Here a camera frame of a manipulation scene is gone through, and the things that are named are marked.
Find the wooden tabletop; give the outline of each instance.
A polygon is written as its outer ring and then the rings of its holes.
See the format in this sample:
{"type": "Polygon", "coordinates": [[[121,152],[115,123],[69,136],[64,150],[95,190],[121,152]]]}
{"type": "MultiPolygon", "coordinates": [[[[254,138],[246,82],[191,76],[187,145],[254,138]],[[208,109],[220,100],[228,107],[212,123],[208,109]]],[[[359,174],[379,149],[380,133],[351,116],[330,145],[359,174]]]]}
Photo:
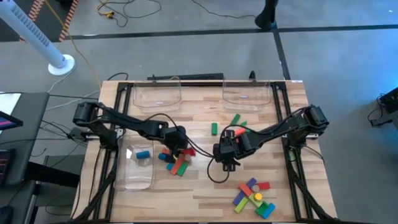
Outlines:
{"type": "MultiPolygon", "coordinates": [[[[118,82],[104,82],[100,102],[113,107],[118,82]]],[[[286,82],[292,111],[308,105],[302,82],[286,82]]],[[[277,122],[275,104],[270,93],[271,102],[256,113],[239,113],[239,121],[247,121],[248,127],[264,129],[277,122]]],[[[211,135],[211,123],[217,122],[222,130],[233,119],[235,112],[223,108],[221,87],[182,87],[182,104],[178,111],[167,112],[177,125],[187,130],[187,135],[201,148],[212,153],[213,144],[220,136],[211,135]]],[[[142,113],[130,102],[129,116],[144,119],[151,114],[142,113]]],[[[307,144],[318,152],[318,141],[308,140],[307,144]]],[[[163,146],[155,143],[154,169],[152,187],[135,192],[115,191],[111,222],[292,222],[295,221],[290,188],[287,178],[284,154],[280,139],[269,141],[253,156],[241,159],[240,167],[231,172],[223,184],[213,183],[207,176],[206,168],[209,158],[198,155],[193,157],[182,177],[174,176],[166,169],[166,163],[157,158],[163,146]],[[260,182],[270,182],[271,189],[262,191],[263,200],[276,206],[267,220],[255,213],[250,202],[239,214],[234,212],[232,201],[237,196],[238,185],[247,182],[251,177],[260,182]]],[[[93,180],[93,169],[99,150],[99,141],[88,144],[85,162],[81,172],[81,195],[76,215],[87,206],[93,180]]],[[[104,150],[102,150],[96,168],[94,193],[98,188],[104,150]]],[[[302,150],[302,162],[307,178],[309,191],[317,202],[331,216],[336,216],[331,197],[328,178],[322,160],[316,155],[302,150]]],[[[216,180],[225,178],[221,164],[212,163],[211,176],[216,180]]],[[[303,199],[298,190],[302,216],[305,217],[303,199]]],[[[107,192],[101,204],[101,215],[104,217],[107,192]]]]}

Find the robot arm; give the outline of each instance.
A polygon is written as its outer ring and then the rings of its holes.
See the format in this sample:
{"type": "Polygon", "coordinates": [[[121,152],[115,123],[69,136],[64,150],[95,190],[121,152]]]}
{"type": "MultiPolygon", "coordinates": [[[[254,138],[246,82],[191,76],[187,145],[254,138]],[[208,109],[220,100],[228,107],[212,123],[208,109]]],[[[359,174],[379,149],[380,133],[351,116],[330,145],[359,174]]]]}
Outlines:
{"type": "Polygon", "coordinates": [[[283,121],[258,132],[244,133],[239,136],[224,136],[220,144],[213,146],[216,162],[223,163],[224,171],[234,171],[236,160],[255,153],[262,145],[275,138],[287,135],[294,147],[302,147],[309,133],[323,134],[329,122],[318,106],[308,106],[293,113],[283,121]]]}
{"type": "Polygon", "coordinates": [[[104,124],[114,124],[121,128],[136,131],[140,136],[158,141],[167,146],[173,154],[178,149],[186,149],[188,145],[185,128],[177,126],[169,128],[165,121],[139,120],[106,107],[102,103],[80,103],[73,117],[73,122],[80,127],[90,128],[99,136],[99,141],[107,149],[118,149],[118,137],[115,130],[108,129],[104,124]]]}

